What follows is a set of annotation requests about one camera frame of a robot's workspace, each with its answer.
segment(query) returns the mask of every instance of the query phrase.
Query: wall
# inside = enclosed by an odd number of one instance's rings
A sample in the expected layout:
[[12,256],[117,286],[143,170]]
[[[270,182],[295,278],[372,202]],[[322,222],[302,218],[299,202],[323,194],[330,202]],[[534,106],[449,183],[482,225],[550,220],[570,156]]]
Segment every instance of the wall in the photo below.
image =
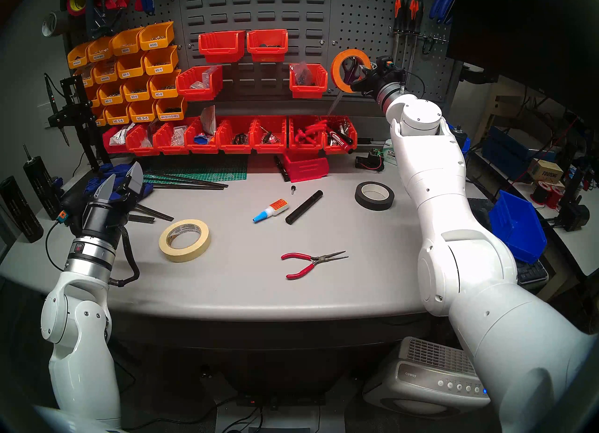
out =
[[[65,129],[70,147],[58,129],[45,128],[51,111],[44,106],[48,103],[44,72],[57,86],[69,76],[62,37],[41,34],[44,16],[58,9],[59,0],[23,0],[0,31],[0,180],[14,175],[34,212],[41,204],[23,172],[27,158],[22,145],[32,156],[42,157],[51,176],[65,181],[83,153],[74,128]],[[55,97],[61,108],[64,100],[57,93]]]

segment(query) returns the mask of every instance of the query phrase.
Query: desk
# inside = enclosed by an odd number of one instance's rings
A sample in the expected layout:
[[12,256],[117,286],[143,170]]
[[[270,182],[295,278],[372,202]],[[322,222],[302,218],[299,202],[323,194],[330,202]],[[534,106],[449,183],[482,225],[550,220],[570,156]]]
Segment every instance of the desk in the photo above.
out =
[[[489,160],[485,159],[480,154],[480,151],[475,152],[474,156],[487,164],[497,175],[505,179],[505,181],[508,180],[507,175]],[[532,184],[529,185],[517,182],[514,183],[512,188],[525,200],[532,202],[530,199],[530,195],[534,191]],[[597,253],[599,251],[599,237],[597,235],[597,232],[599,232],[599,189],[582,191],[581,195],[581,203],[585,204],[591,213],[588,223],[582,227],[582,229],[574,232],[567,232],[560,227],[554,228],[552,231],[559,239],[564,251],[567,252],[573,263],[578,267],[581,275],[589,277],[599,269],[599,254]],[[533,203],[533,206],[536,208],[538,207],[537,213],[543,219],[553,219],[558,215],[556,210],[549,207],[541,208],[535,203]]]

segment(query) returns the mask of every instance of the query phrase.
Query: masking tape roll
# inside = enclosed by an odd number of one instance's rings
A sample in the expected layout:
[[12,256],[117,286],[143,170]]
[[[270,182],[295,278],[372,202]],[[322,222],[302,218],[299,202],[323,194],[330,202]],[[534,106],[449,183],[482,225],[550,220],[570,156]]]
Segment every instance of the masking tape roll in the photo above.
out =
[[358,58],[362,62],[364,67],[372,69],[372,66],[370,65],[370,59],[368,59],[368,56],[366,55],[366,53],[364,53],[364,51],[345,50],[339,53],[337,56],[335,56],[335,59],[333,59],[333,62],[331,64],[331,78],[336,87],[346,93],[353,93],[353,91],[351,87],[343,81],[339,70],[341,68],[341,63],[345,61],[347,58],[351,57]]
[[[199,239],[191,246],[185,248],[173,248],[171,247],[172,241],[177,238],[180,234],[186,232],[198,232]],[[187,219],[175,222],[169,226],[158,240],[158,246],[160,251],[164,253],[169,261],[173,262],[187,262],[197,258],[202,254],[210,245],[210,231],[208,225],[201,220]]]

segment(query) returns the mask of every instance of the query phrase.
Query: blue storage bin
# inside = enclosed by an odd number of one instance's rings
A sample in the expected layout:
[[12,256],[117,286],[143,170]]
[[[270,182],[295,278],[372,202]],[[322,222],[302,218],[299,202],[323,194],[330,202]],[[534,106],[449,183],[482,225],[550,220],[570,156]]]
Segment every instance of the blue storage bin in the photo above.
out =
[[529,264],[538,261],[547,238],[530,202],[501,190],[489,218],[493,235],[506,244],[516,259]]

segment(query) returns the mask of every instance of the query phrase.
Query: black cylinder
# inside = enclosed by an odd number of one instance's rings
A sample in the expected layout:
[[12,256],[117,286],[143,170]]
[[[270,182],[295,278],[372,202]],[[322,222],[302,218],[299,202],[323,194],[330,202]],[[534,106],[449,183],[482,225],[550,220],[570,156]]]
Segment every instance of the black cylinder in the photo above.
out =
[[0,196],[12,214],[14,223],[30,243],[44,236],[42,225],[25,201],[25,197],[12,175],[0,183]]

